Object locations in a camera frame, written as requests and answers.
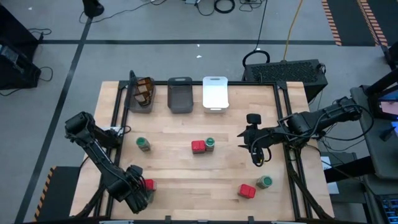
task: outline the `wooden table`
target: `wooden table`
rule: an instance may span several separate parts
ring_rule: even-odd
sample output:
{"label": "wooden table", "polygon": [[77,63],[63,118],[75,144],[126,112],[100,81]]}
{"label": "wooden table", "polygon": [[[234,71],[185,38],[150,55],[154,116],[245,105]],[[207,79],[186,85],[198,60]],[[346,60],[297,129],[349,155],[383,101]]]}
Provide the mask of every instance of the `wooden table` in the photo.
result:
{"label": "wooden table", "polygon": [[[111,123],[118,82],[103,82],[95,111],[96,124]],[[288,83],[293,112],[308,110],[302,83]],[[294,220],[286,165],[281,144],[271,147],[272,160],[262,167],[252,164],[247,150],[238,147],[245,130],[246,115],[259,113],[263,127],[277,126],[277,111],[271,86],[229,86],[229,108],[225,114],[203,112],[202,86],[193,86],[194,108],[190,114],[172,114],[167,107],[167,86],[157,86],[151,114],[129,112],[120,167],[135,164],[144,169],[143,176],[157,181],[153,203],[133,214],[125,202],[114,202],[112,219],[164,220]],[[280,91],[283,110],[283,93]],[[135,144],[145,137],[151,152],[142,152]],[[214,152],[193,155],[191,141],[213,137]],[[333,209],[319,152],[311,147],[302,151],[302,162],[309,191],[331,216]],[[257,188],[254,199],[237,195],[241,184],[255,185],[262,175],[273,179],[271,187]],[[98,188],[100,172],[89,160],[82,168],[70,215],[77,214]],[[300,213],[305,217],[302,194],[297,188]],[[107,193],[101,214],[105,213]]]}

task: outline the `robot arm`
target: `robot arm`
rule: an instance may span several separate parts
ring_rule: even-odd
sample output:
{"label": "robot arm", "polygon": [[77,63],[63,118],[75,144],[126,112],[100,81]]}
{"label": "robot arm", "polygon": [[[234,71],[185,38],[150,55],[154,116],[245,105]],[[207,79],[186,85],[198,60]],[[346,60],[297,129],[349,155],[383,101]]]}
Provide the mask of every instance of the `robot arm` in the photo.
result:
{"label": "robot arm", "polygon": [[245,145],[252,155],[253,163],[262,166],[264,155],[262,148],[269,148],[278,143],[284,143],[290,147],[301,148],[311,139],[313,135],[324,136],[325,128],[345,121],[356,121],[361,117],[362,109],[353,99],[344,97],[335,104],[315,112],[294,113],[278,121],[278,126],[273,128],[258,129],[261,124],[259,114],[248,114],[246,116],[249,126],[238,135],[244,138]]}
{"label": "robot arm", "polygon": [[69,119],[65,123],[65,131],[66,138],[81,146],[101,171],[104,187],[113,198],[118,202],[125,200],[133,213],[139,213],[146,208],[148,196],[142,168],[130,166],[124,171],[114,165],[102,149],[120,145],[116,131],[103,131],[95,125],[93,116],[86,112]]}

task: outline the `red block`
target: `red block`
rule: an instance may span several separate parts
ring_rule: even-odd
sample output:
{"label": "red block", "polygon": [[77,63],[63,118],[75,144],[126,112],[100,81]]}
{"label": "red block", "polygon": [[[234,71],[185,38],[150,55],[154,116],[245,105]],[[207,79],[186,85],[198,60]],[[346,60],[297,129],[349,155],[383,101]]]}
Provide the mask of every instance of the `red block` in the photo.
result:
{"label": "red block", "polygon": [[145,185],[147,187],[147,190],[156,190],[156,181],[152,179],[146,179]]}
{"label": "red block", "polygon": [[206,144],[204,140],[192,141],[192,152],[194,154],[206,152]]}
{"label": "red block", "polygon": [[256,195],[256,189],[247,184],[242,184],[239,186],[238,195],[245,198],[254,198],[254,196]]}

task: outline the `black keyboard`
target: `black keyboard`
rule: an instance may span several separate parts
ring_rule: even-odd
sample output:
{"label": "black keyboard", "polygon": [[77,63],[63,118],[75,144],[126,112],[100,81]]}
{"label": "black keyboard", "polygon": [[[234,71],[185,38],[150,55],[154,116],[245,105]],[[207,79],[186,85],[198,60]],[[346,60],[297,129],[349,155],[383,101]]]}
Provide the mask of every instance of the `black keyboard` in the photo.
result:
{"label": "black keyboard", "polygon": [[284,80],[289,82],[313,83],[318,80],[317,68],[311,62],[270,63],[267,65],[252,66],[251,72],[258,81],[263,82]]}
{"label": "black keyboard", "polygon": [[380,195],[381,213],[387,223],[398,224],[398,195]]}

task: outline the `hazard tape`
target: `hazard tape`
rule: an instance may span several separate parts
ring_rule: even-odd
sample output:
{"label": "hazard tape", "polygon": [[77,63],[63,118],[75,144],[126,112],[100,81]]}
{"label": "hazard tape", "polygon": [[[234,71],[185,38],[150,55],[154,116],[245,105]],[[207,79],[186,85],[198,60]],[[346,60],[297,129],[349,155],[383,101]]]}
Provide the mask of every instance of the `hazard tape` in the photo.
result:
{"label": "hazard tape", "polygon": [[33,217],[33,222],[37,222],[37,220],[39,219],[40,211],[41,211],[41,209],[43,207],[43,203],[44,203],[45,194],[47,193],[47,191],[49,189],[51,177],[52,177],[52,174],[54,173],[55,168],[57,168],[57,167],[55,167],[55,166],[51,167],[50,168],[50,172],[47,175],[47,178],[46,178],[45,184],[44,184],[44,188],[43,188],[43,191],[42,191],[42,195],[40,196],[39,204],[37,204],[36,212],[35,212],[35,215]]}
{"label": "hazard tape", "polygon": [[358,3],[359,8],[362,11],[362,15],[365,18],[365,21],[368,25],[368,28],[372,33],[376,46],[378,46],[379,43],[384,46],[388,46],[386,36],[384,36],[379,23],[374,17],[372,9],[369,6],[368,0],[356,0],[356,2]]}
{"label": "hazard tape", "polygon": [[328,19],[328,23],[331,29],[331,33],[333,35],[333,39],[336,42],[336,45],[341,46],[340,35],[338,34],[337,27],[335,21],[333,20],[333,16],[331,15],[330,8],[327,0],[322,0],[323,10],[325,10],[326,18]]}

